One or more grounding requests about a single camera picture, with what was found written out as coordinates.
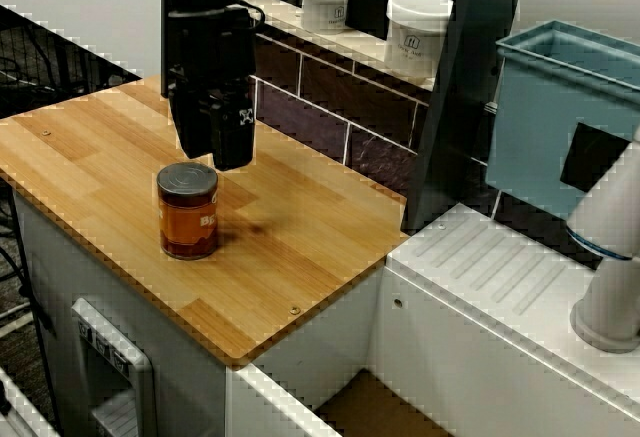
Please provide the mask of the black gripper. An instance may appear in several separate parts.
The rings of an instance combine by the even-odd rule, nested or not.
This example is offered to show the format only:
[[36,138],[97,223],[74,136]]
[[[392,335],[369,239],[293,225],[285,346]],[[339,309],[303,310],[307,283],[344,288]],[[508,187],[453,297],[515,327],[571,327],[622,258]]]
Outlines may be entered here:
[[[249,76],[256,70],[255,31],[256,21],[242,5],[167,13],[167,91],[173,91],[169,100],[181,148],[188,158],[213,154],[220,171],[253,158]],[[180,83],[230,100],[212,103],[209,92],[174,89]]]

